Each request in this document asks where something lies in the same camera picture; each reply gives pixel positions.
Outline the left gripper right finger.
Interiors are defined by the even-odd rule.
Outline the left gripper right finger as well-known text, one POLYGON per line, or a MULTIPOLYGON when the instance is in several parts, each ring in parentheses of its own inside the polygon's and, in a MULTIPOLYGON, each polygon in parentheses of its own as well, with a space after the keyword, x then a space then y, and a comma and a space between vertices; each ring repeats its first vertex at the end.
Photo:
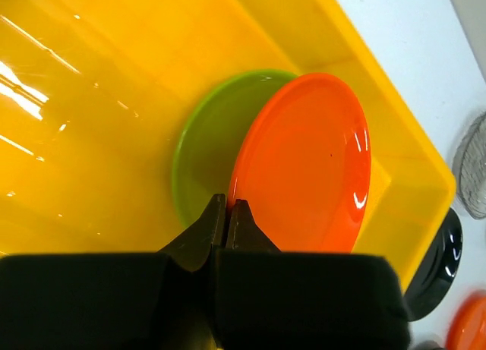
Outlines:
POLYGON ((383 257, 249 251, 248 203, 213 252, 213 335, 224 349, 406 349, 408 314, 383 257))

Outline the orange plate front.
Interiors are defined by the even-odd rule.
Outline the orange plate front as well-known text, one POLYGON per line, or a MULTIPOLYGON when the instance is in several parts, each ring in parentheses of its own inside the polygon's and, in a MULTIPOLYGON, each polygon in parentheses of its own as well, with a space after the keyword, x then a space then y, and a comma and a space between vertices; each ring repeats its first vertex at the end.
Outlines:
POLYGON ((304 74, 282 87, 238 153, 229 207, 248 203, 281 251, 352 251, 371 184, 371 141, 358 97, 338 77, 304 74))

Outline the green plate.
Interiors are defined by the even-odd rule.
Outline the green plate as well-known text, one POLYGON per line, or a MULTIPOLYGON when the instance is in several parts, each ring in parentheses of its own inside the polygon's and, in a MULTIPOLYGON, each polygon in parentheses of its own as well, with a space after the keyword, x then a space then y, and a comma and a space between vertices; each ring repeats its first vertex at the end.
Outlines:
POLYGON ((214 194, 226 194, 245 136, 264 105, 292 72, 260 69, 214 87, 194 108, 172 163, 172 197, 183 226, 194 223, 214 194))

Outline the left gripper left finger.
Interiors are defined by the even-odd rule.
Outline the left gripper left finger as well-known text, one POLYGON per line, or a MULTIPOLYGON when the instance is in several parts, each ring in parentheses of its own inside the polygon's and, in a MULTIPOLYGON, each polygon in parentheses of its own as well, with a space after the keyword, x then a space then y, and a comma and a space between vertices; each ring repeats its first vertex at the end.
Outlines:
POLYGON ((3 349, 213 349, 207 264, 226 216, 200 218, 145 253, 22 254, 1 260, 3 349))

